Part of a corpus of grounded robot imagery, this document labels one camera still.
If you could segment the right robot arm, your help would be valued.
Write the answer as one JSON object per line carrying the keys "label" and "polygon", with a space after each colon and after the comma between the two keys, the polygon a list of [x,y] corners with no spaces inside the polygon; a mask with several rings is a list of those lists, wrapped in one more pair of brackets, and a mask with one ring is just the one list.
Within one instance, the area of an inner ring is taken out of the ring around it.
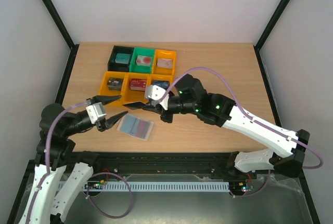
{"label": "right robot arm", "polygon": [[299,176],[305,158],[305,147],[310,134],[283,129],[241,109],[235,100],[208,93],[201,81],[186,74],[176,84],[177,94],[150,85],[146,88],[146,108],[160,114],[165,123],[172,123],[173,116],[193,114],[206,124],[224,127],[241,133],[266,148],[260,151],[231,153],[227,173],[238,178],[254,170],[274,170],[287,177]]}

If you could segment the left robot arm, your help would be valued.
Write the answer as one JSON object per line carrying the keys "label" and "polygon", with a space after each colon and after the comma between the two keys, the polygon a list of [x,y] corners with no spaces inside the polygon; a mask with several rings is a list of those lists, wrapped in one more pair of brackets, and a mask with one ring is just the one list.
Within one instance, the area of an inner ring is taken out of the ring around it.
{"label": "left robot arm", "polygon": [[106,118],[104,106],[121,96],[94,96],[67,109],[59,103],[47,105],[41,113],[40,142],[34,159],[34,179],[20,223],[64,223],[84,184],[98,166],[99,155],[84,151],[62,188],[60,180],[75,147],[70,136],[92,128],[112,128],[127,112]]}

